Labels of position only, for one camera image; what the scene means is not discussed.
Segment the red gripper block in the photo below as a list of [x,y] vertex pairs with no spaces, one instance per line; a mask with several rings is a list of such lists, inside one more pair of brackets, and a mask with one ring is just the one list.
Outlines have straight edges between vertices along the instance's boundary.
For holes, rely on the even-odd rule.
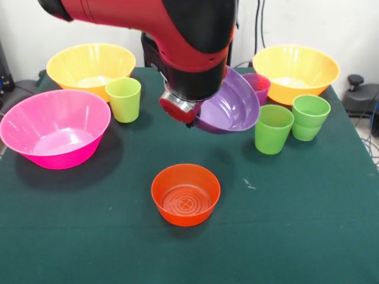
[[169,98],[160,98],[159,103],[168,115],[186,124],[188,128],[195,126],[196,115],[200,112],[203,104],[202,102],[189,102]]

